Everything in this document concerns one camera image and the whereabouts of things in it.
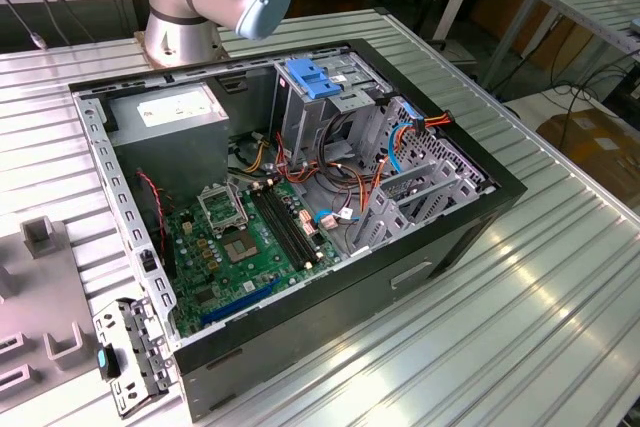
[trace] cardboard box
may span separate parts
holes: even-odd
[[[538,134],[558,146],[566,115]],[[640,140],[598,109],[571,114],[562,153],[630,208],[640,205]]]

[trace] expansion slot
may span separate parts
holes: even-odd
[[[262,299],[266,299],[271,295],[271,293],[273,292],[273,288],[278,282],[280,282],[280,279],[276,279],[269,285],[265,285],[261,289],[258,289],[255,292],[251,292],[241,299],[235,300],[230,304],[225,305],[224,307],[220,307],[219,309],[203,315],[200,318],[200,323],[202,324],[202,326],[205,326],[206,324],[216,322],[220,319],[228,317],[231,314],[235,314],[236,312],[244,309],[245,307],[249,307],[251,304],[255,304]]]
[[[252,192],[251,198],[293,267],[311,268],[318,261],[316,253],[275,192],[267,187]]]

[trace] motherboard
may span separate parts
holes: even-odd
[[[284,180],[205,190],[166,221],[176,264],[174,320],[183,336],[341,261]]]

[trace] metal table surface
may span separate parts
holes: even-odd
[[[482,79],[483,87],[486,88],[493,80],[504,56],[513,45],[537,1],[551,7],[551,12],[540,24],[523,52],[523,56],[530,53],[542,41],[558,15],[564,15],[622,53],[636,52],[634,58],[640,60],[640,55],[637,54],[640,51],[640,36],[633,33],[629,27],[632,20],[640,18],[640,0],[524,0],[491,58]],[[591,63],[593,68],[597,67],[597,61],[603,53],[602,49],[595,52],[594,62]]]
[[[284,22],[232,55],[363,37],[528,187],[433,283],[198,425],[616,425],[640,395],[640,219],[374,11]],[[136,295],[65,84],[148,69],[131,40],[0,56],[0,235],[64,220],[91,309]],[[97,370],[2,425],[189,422],[176,386],[120,422]]]

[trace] blue drive bay latch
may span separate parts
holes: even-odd
[[[311,99],[329,97],[342,92],[342,88],[331,82],[324,71],[309,59],[287,60],[285,65]]]

